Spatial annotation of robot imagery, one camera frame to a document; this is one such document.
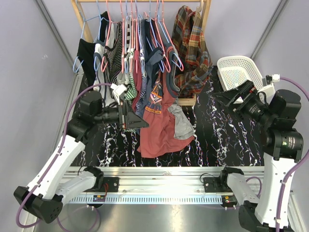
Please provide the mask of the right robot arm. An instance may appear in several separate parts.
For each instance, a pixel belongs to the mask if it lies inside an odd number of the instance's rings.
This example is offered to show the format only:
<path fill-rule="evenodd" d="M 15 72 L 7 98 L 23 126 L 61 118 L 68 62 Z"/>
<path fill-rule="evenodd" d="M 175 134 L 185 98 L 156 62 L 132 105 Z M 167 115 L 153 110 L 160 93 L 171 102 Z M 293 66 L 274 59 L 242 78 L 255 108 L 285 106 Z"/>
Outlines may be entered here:
<path fill-rule="evenodd" d="M 239 203 L 239 224 L 250 232 L 289 232 L 287 210 L 292 179 L 306 160 L 304 140 L 294 128 L 301 98 L 290 90 L 275 92 L 270 103 L 260 98 L 253 82 L 214 94 L 217 101 L 239 118 L 248 117 L 261 127 L 264 177 L 260 196 L 252 191 L 242 170 L 224 168 L 219 188 L 232 191 Z"/>

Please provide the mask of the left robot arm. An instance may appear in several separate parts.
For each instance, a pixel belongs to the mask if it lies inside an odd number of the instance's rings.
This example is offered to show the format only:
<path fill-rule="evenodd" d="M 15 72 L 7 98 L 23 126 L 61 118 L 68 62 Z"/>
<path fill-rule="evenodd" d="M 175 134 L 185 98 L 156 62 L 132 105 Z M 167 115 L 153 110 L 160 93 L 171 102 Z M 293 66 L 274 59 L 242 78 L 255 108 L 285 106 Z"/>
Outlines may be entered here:
<path fill-rule="evenodd" d="M 103 98 L 97 91 L 84 91 L 78 99 L 80 113 L 66 120 L 64 133 L 54 153 L 27 186 L 18 186 L 14 191 L 14 197 L 20 204 L 19 211 L 25 210 L 45 223 L 56 220 L 63 206 L 80 193 L 108 190 L 104 172 L 92 166 L 85 167 L 81 174 L 60 184 L 67 169 L 96 134 L 100 124 L 115 123 L 125 130 L 149 127 L 126 100 L 120 100 L 115 107 L 103 107 Z"/>

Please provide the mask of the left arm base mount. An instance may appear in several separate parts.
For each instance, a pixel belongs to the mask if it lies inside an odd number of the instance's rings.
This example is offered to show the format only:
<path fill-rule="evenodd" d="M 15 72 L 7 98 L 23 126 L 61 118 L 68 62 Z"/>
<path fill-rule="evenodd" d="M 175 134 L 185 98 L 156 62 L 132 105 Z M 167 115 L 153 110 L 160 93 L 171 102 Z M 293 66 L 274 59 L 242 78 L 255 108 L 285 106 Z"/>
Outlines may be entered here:
<path fill-rule="evenodd" d="M 100 177 L 91 188 L 93 192 L 116 193 L 119 189 L 119 177 Z"/>

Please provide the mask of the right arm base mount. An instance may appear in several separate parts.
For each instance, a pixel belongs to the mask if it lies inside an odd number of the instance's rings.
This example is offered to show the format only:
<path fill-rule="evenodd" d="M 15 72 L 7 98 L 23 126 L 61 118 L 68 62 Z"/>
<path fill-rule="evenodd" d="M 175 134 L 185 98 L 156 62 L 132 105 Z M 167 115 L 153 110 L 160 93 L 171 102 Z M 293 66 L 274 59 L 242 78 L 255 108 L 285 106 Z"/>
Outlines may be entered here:
<path fill-rule="evenodd" d="M 230 189 L 221 182 L 219 177 L 204 177 L 202 180 L 205 193 L 230 192 Z"/>

